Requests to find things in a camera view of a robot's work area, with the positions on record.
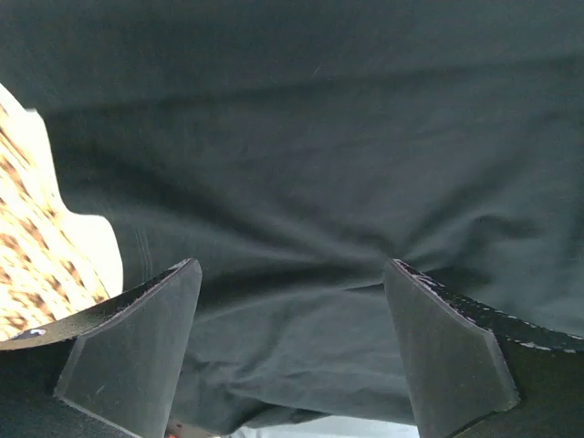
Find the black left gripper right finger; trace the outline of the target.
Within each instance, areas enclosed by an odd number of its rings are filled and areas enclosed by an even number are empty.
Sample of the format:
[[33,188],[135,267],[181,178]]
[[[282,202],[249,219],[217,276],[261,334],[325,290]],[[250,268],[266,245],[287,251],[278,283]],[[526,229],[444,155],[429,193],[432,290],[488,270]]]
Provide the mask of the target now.
[[385,290],[420,436],[582,437],[581,337],[448,291],[398,259]]

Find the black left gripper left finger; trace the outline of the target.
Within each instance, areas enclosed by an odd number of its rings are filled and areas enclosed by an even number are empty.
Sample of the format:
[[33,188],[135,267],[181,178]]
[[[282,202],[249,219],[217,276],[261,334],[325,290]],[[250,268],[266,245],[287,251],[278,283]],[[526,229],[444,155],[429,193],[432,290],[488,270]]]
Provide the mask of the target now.
[[201,280],[186,259],[2,342],[2,437],[163,437]]

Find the wicker laundry basket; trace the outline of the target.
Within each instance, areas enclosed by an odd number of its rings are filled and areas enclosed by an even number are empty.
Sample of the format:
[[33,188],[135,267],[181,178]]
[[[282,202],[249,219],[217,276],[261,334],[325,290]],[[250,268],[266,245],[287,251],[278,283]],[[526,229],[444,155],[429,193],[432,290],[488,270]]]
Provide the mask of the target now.
[[121,294],[110,222],[65,205],[44,120],[1,89],[1,339]]

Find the black flower print t-shirt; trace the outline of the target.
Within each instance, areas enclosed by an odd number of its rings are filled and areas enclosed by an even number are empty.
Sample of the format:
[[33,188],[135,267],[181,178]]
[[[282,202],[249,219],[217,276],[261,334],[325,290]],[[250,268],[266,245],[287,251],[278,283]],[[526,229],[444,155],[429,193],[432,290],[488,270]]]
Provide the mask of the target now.
[[393,258],[583,332],[580,1],[4,1],[1,81],[125,287],[199,261],[181,422],[412,423]]

